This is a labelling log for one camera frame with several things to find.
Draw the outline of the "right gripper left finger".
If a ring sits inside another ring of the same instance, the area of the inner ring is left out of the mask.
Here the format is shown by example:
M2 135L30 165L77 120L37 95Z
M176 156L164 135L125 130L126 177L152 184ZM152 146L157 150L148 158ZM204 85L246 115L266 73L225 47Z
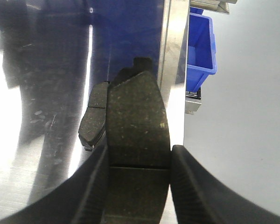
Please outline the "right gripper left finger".
M107 146L99 146L55 190L0 224L99 224L105 207L109 163Z

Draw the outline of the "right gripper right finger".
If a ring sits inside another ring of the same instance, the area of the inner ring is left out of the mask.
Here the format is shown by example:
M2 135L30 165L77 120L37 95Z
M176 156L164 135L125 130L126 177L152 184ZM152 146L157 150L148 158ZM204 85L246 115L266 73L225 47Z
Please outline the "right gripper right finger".
M280 224L280 216L243 198L174 145L170 188L180 224Z

